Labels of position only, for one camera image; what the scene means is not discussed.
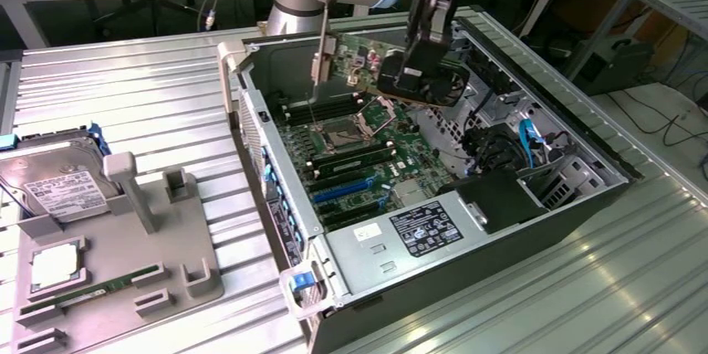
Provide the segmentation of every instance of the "metal table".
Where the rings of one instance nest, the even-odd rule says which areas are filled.
[[[607,352],[645,347],[699,352],[708,347],[705,194],[483,13],[459,14],[646,179],[558,245],[339,352]],[[371,18],[405,21],[405,15]],[[103,126],[113,150],[135,152],[141,181],[169,165],[183,165],[198,178],[226,293],[187,314],[127,333],[97,352],[142,352],[145,347],[150,352],[305,352],[301,330],[277,291],[275,266],[218,93],[214,45],[238,35],[255,35],[255,30],[27,51],[10,70],[19,77],[18,87],[7,88],[10,98],[18,90],[15,107],[9,107],[15,109],[15,132],[63,129],[91,119]],[[3,354],[17,229],[11,205],[2,210]]]
[[[617,0],[605,16],[597,30],[589,38],[587,44],[573,54],[565,69],[565,76],[571,80],[579,73],[599,40],[606,36],[614,23],[619,19],[626,6],[634,0]],[[635,0],[650,9],[659,12],[679,26],[708,41],[708,0]]]

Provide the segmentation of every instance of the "power supply label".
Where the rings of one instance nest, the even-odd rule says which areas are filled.
[[[23,184],[43,210],[53,216],[71,215],[106,205],[106,198],[90,176],[82,171]]]
[[[390,222],[407,253],[414,257],[426,255],[462,239],[462,234],[437,201],[397,214],[390,217]]]

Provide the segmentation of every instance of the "motherboard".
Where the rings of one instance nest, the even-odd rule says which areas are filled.
[[[351,101],[358,103],[354,114],[318,118],[334,112],[334,103]],[[354,94],[351,99],[313,110],[314,121],[278,123],[291,163],[327,230],[433,197],[454,179],[403,108],[394,99]]]

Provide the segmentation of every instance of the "pcie slot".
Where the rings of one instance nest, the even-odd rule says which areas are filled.
[[[366,178],[366,175],[361,172],[345,173],[345,174],[341,174],[339,176],[327,178],[326,180],[318,180],[313,182],[307,186],[307,191],[317,192],[321,190],[326,190],[327,188],[331,188],[334,186],[338,186],[339,184],[351,182],[353,180],[359,180],[362,178]]]
[[[343,153],[337,153],[334,155],[330,155],[325,158],[311,159],[307,161],[307,167],[318,168],[321,165],[326,165],[329,163],[337,162],[342,159],[349,159],[357,155],[366,155],[367,153],[374,153],[385,148],[393,148],[394,144],[393,141],[385,141],[383,143],[375,143],[369,145],[367,147],[355,148],[350,151],[346,151]]]
[[[334,188],[329,191],[325,191],[311,198],[313,203],[321,203],[335,198],[341,198],[354,192],[363,191],[369,189],[373,185],[374,177],[369,177],[358,182],[345,185],[343,187]]]
[[[386,204],[386,199],[386,197],[379,198],[377,201],[369,202],[365,205],[355,207],[354,209],[349,209],[347,211],[343,211],[341,213],[334,213],[333,215],[323,216],[321,223],[323,225],[334,225],[351,220],[354,217],[374,213],[375,211],[383,208]]]

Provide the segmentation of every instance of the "blue clip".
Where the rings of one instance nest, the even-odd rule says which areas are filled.
[[[15,134],[3,134],[0,136],[0,151],[14,149],[17,146],[17,141],[19,141],[19,139],[17,138]]]
[[[263,181],[269,181],[269,171],[271,170],[271,166],[270,165],[265,165],[265,167],[262,168],[262,179]]]
[[[518,138],[521,140],[521,147],[529,158],[529,167],[533,168],[533,154],[530,153],[530,141],[537,141],[538,143],[545,143],[541,135],[535,131],[535,126],[530,119],[521,119],[518,122]]]
[[[102,130],[98,124],[90,123],[90,127],[86,130],[89,133],[91,133],[95,137],[95,140],[98,141],[98,149],[103,155],[110,155],[110,149],[107,149],[107,143],[106,140],[102,138]]]
[[[291,276],[291,279],[289,280],[289,290],[299,292],[306,288],[311,288],[314,284],[314,274],[311,274],[311,271],[307,271],[306,273]]]

